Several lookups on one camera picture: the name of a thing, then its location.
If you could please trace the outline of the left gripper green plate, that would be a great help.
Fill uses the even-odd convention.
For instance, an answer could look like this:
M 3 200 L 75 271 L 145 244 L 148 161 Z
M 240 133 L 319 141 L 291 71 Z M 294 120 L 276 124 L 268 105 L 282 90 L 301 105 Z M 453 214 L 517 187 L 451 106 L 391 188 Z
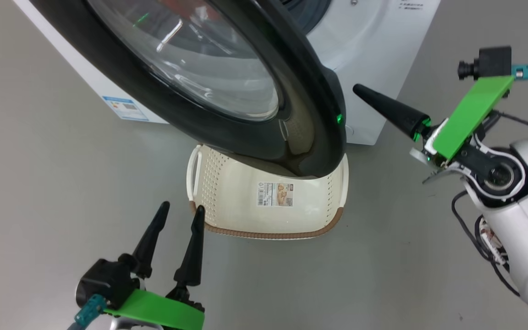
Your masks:
M 152 261 L 157 240 L 163 230 L 170 203 L 164 201 L 142 235 L 132 253 L 135 260 L 133 272 L 142 279 L 151 277 Z M 205 209 L 197 207 L 191 224 L 191 238 L 181 266 L 176 270 L 174 281 L 178 286 L 199 286 L 203 275 Z M 106 308 L 105 314 L 114 319 L 112 330 L 201 330 L 205 314 L 182 302 L 162 297 L 144 290 L 134 290 L 120 309 Z

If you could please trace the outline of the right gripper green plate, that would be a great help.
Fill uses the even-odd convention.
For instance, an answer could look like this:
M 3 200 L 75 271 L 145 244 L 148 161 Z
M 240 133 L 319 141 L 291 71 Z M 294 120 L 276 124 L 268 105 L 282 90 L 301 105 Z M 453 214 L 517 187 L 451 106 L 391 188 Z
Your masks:
M 515 78 L 480 78 L 465 94 L 449 118 L 431 129 L 431 117 L 362 84 L 353 92 L 387 121 L 413 141 L 424 138 L 422 150 L 409 154 L 435 169 L 459 169 L 476 181 L 509 185 L 515 177 L 503 157 L 484 151 L 476 142 L 476 130 L 490 115 L 493 107 L 512 87 Z

